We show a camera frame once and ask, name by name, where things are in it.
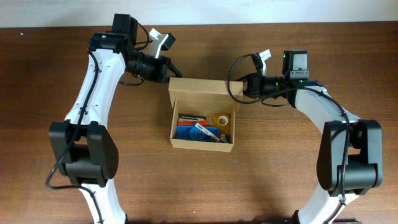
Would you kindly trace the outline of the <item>white blue staples box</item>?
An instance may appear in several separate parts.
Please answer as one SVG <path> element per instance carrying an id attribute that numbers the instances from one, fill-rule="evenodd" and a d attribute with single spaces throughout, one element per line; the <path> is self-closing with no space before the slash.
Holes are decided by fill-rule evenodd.
<path id="1" fill-rule="evenodd" d="M 230 137 L 229 137 L 229 135 L 224 135 L 224 134 L 222 134 L 222 135 L 221 135 L 221 140 L 222 140 L 223 142 L 225 142 L 225 143 L 230 143 Z"/>

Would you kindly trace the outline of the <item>blue plastic tray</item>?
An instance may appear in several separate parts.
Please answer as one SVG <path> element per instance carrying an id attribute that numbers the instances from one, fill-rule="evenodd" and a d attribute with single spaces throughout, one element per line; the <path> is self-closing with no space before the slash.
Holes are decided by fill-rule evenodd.
<path id="1" fill-rule="evenodd" d="M 220 129 L 212 126 L 204 126 L 211 134 L 220 139 Z M 177 126 L 176 139 L 188 141 L 216 142 L 216 139 L 200 131 L 196 126 Z"/>

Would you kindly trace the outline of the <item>blue whiteboard marker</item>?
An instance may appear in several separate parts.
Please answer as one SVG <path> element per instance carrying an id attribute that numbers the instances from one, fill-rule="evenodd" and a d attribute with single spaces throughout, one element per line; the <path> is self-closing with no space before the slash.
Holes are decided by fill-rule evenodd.
<path id="1" fill-rule="evenodd" d="M 207 136 L 209 136 L 210 138 L 212 138 L 215 142 L 220 142 L 221 139 L 214 135 L 211 131 L 209 131 L 208 129 L 206 129 L 204 126 L 202 126 L 200 123 L 195 123 L 195 127 L 197 129 L 199 129 L 202 133 L 206 134 Z"/>

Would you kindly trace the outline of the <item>yellow tape roll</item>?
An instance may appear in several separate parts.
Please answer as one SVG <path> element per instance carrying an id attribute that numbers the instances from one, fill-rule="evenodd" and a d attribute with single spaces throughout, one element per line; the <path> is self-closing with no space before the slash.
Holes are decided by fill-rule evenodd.
<path id="1" fill-rule="evenodd" d="M 213 124 L 222 131 L 228 131 L 231 125 L 231 117 L 227 113 L 215 114 L 212 117 Z"/>

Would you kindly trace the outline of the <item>cardboard box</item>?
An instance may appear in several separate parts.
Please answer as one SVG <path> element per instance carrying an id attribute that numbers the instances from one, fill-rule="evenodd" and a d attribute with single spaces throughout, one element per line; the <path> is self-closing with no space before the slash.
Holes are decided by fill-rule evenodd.
<path id="1" fill-rule="evenodd" d="M 170 142 L 173 148 L 196 149 L 204 151 L 231 152 L 234 147 L 235 118 L 240 105 L 235 98 L 243 98 L 242 82 L 224 80 L 204 80 L 194 78 L 175 78 L 169 82 L 169 95 L 172 108 L 172 127 Z M 177 121 L 181 115 L 205 116 L 212 118 L 221 113 L 228 114 L 229 142 L 203 142 L 178 139 Z"/>

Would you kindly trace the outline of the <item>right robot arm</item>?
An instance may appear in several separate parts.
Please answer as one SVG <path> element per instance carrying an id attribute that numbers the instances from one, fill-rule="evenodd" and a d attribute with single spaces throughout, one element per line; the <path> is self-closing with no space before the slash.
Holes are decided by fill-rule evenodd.
<path id="1" fill-rule="evenodd" d="M 242 81 L 247 83 L 243 93 L 251 103 L 283 97 L 322 134 L 316 168 L 318 186 L 307 204 L 286 222 L 335 223 L 349 203 L 382 182 L 381 125 L 350 113 L 321 82 L 310 79 L 307 51 L 284 51 L 280 77 L 267 75 L 269 50 L 249 57 L 256 72 L 242 77 Z"/>

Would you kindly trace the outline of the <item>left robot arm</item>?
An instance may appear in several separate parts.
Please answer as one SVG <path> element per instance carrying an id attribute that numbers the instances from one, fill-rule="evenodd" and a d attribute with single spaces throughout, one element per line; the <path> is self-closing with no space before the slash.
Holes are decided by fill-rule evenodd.
<path id="1" fill-rule="evenodd" d="M 108 132 L 109 111 L 121 77 L 129 72 L 140 82 L 157 83 L 169 82 L 168 72 L 182 77 L 171 59 L 160 54 L 171 48 L 175 37 L 152 29 L 145 31 L 145 43 L 138 42 L 137 31 L 142 27 L 129 14 L 115 14 L 111 30 L 94 33 L 78 97 L 65 120 L 49 128 L 56 163 L 45 186 L 78 189 L 94 223 L 128 222 L 114 183 L 119 153 Z"/>

